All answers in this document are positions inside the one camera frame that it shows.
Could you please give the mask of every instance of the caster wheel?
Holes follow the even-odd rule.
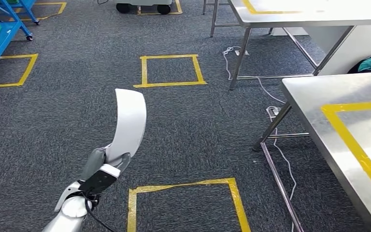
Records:
[[[116,9],[122,14],[127,14],[130,11],[130,6],[127,3],[118,3]]]
[[[158,11],[160,14],[166,15],[166,14],[170,13],[171,8],[170,8],[169,5],[158,5],[158,6],[157,6],[157,11]]]

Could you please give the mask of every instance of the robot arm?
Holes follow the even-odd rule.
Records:
[[[143,94],[116,89],[117,127],[112,143],[90,154],[78,181],[65,188],[55,207],[58,215],[43,232],[79,232],[99,196],[120,176],[130,163],[143,138],[146,106]]]

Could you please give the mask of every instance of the gray carpet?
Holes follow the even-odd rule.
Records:
[[[0,231],[40,231],[53,217],[63,189],[79,173],[95,147],[108,144],[115,129],[114,88],[140,91],[147,103],[147,127],[129,168],[94,211],[116,231],[126,231],[128,189],[235,177],[251,231],[287,232],[291,223],[261,152],[250,147],[268,124],[265,108],[281,106],[257,81],[238,82],[233,92],[221,52],[240,45],[241,28],[217,28],[209,38],[212,8],[201,15],[201,0],[183,0],[180,15],[122,15],[109,2],[68,1],[63,14],[26,22],[6,55],[39,53],[21,87],[0,88]],[[34,7],[37,16],[57,8]],[[232,22],[229,7],[219,22]],[[267,37],[256,29],[242,75],[307,73],[311,66],[288,38]],[[306,36],[300,41],[317,60],[323,56]],[[144,55],[198,54],[207,85],[135,89]],[[235,54],[228,55],[233,70]],[[0,83],[16,80],[25,61],[0,61]],[[190,81],[187,59],[150,60],[151,83]],[[280,80],[264,81],[278,98]],[[294,114],[279,127],[302,131]],[[298,186],[293,199],[309,232],[366,231],[341,185],[310,139],[280,140]],[[286,163],[270,146],[287,188]],[[177,187],[139,193],[138,232],[239,231],[226,185]],[[84,232],[105,232],[88,218]]]

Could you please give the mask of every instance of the metal table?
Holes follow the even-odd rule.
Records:
[[[303,231],[265,141],[310,135],[371,229],[371,73],[286,78],[288,102],[254,146],[264,151],[297,231]],[[307,133],[271,135],[293,109]]]
[[[351,0],[228,0],[238,19],[239,25],[245,28],[240,54],[244,54],[252,28],[283,28],[289,38],[304,54],[315,71],[312,74],[263,76],[261,78],[284,78],[318,75],[335,51],[340,47],[355,26],[371,25],[371,6],[356,6]],[[219,0],[214,2],[214,13],[211,35],[217,25],[216,15]],[[322,27],[349,26],[337,43],[327,53],[326,57],[317,64],[303,46],[285,28],[288,27]],[[237,64],[232,76],[229,89],[233,90],[237,80],[252,80],[253,77],[239,77],[243,55],[237,58]]]

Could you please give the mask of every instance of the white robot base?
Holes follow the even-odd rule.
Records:
[[[133,6],[153,6],[157,5],[160,14],[167,15],[171,11],[172,0],[117,0],[116,9],[120,13],[130,12],[130,5]]]

